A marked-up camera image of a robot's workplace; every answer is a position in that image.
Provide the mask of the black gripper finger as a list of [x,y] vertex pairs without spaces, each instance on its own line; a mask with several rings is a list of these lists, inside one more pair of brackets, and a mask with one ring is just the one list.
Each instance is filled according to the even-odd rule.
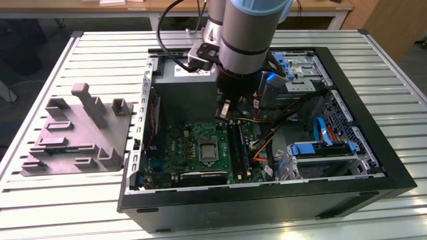
[[215,113],[215,118],[228,123],[231,120],[231,115],[232,115],[232,102],[228,99],[222,98],[219,107]]
[[248,101],[244,97],[240,97],[234,111],[240,115],[240,116],[248,116],[250,115],[250,104]]

